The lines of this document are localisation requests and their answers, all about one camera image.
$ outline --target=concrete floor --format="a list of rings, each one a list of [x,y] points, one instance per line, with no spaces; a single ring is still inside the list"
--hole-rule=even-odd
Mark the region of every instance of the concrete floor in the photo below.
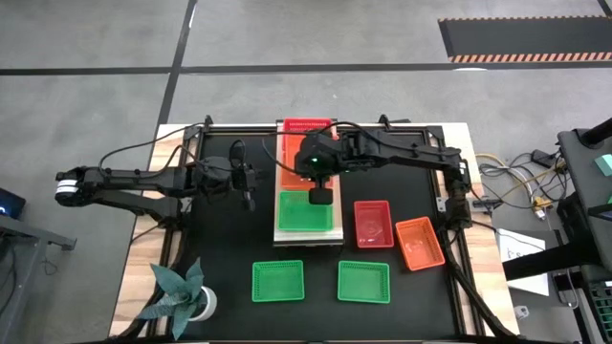
[[[169,66],[185,9],[186,0],[0,0],[0,68]],[[439,63],[447,56],[437,18],[577,14],[602,11],[596,0],[200,1],[184,65]],[[50,249],[59,272],[46,276],[41,268],[15,342],[108,334],[134,216],[61,207],[54,176],[151,139],[166,82],[167,75],[0,76],[0,186],[28,200],[24,221],[78,238],[74,252]],[[609,69],[182,75],[169,122],[205,114],[222,123],[369,121],[380,113],[463,121],[477,152],[509,160],[535,148],[555,151],[559,130],[606,119],[611,93]],[[108,163],[143,168],[148,154],[128,151]],[[490,183],[504,190],[511,181]],[[525,202],[519,192],[511,200]],[[493,220],[507,229],[547,229],[506,206]],[[519,325],[533,339],[579,339],[564,308],[534,308]]]

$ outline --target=red object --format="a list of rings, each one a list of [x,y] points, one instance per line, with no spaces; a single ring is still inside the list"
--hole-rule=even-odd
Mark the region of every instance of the red object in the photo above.
[[[444,255],[428,217],[395,224],[406,266],[416,271],[443,265]]]
[[[312,129],[321,129],[332,124],[329,118],[286,118],[283,121],[285,132],[306,132]],[[302,135],[283,135],[283,159],[284,163],[295,168],[295,154],[299,152],[299,145],[304,140]],[[286,190],[309,190],[315,187],[310,181],[303,181],[298,175],[283,169],[280,175],[280,186]],[[332,182],[325,184],[332,187]]]
[[[389,202],[357,201],[354,203],[354,208],[357,247],[393,247]]]

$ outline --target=wooden table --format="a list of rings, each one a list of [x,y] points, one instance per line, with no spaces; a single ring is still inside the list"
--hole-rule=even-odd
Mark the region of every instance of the wooden table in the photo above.
[[[479,195],[484,194],[480,176],[477,173],[478,166],[471,145],[470,131],[466,123],[419,123],[402,125],[441,125],[444,129],[446,145],[460,148],[462,151],[462,158],[468,161],[474,191]],[[158,131],[158,137],[185,126],[185,124],[161,125]],[[153,149],[149,170],[155,171],[160,169],[169,158],[172,149],[182,144],[182,141],[182,131],[164,140],[158,141]],[[170,165],[176,165],[178,159],[177,155]],[[446,190],[444,189],[444,178],[442,178],[441,172],[438,173],[438,184],[440,185],[441,194],[445,196]],[[157,192],[145,192],[144,194],[151,198],[162,197],[162,195]],[[481,223],[491,223],[491,217],[483,213],[472,214],[472,218]],[[133,235],[136,236],[154,225],[155,222],[150,218],[140,217],[135,223]],[[489,228],[474,225],[472,228],[465,231],[465,236],[472,274],[478,292],[504,326],[513,333],[518,333],[513,303],[497,250],[494,233]],[[172,246],[176,247],[179,237],[180,233],[176,233],[172,240]],[[164,231],[162,229],[156,229],[142,236],[130,247],[125,262],[125,270],[123,272],[123,279],[121,281],[119,297],[113,314],[109,335],[119,334],[125,330],[150,297],[155,287],[155,277],[149,264],[159,264],[163,241]],[[460,262],[460,253],[456,244],[453,246],[453,252],[455,253],[457,261]],[[468,333],[475,333],[470,301],[461,288],[459,288],[459,291],[466,329]],[[164,326],[158,326],[158,331],[163,328]],[[486,330],[488,335],[492,335],[488,328]]]

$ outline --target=orange basket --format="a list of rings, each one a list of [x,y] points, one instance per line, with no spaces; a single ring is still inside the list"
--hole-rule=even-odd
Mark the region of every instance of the orange basket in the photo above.
[[[305,132],[312,129],[321,129],[332,124],[329,118],[286,118],[283,121],[283,131],[285,132]],[[304,140],[301,135],[283,135],[283,160],[290,168],[295,168],[295,154],[299,152],[299,145]],[[315,187],[313,182],[302,180],[298,175],[285,169],[280,175],[280,185],[286,190],[309,190]],[[332,187],[332,182],[325,184]]]
[[[445,263],[438,238],[428,217],[395,224],[406,266],[411,271]]]

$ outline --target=green basket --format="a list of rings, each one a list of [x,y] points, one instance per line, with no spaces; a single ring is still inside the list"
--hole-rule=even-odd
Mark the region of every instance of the green basket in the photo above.
[[[252,264],[252,302],[303,299],[304,264],[302,261]]]
[[[308,191],[281,191],[278,229],[285,231],[327,231],[334,227],[330,205],[310,204]]]
[[[340,261],[338,300],[388,304],[391,302],[389,265]]]

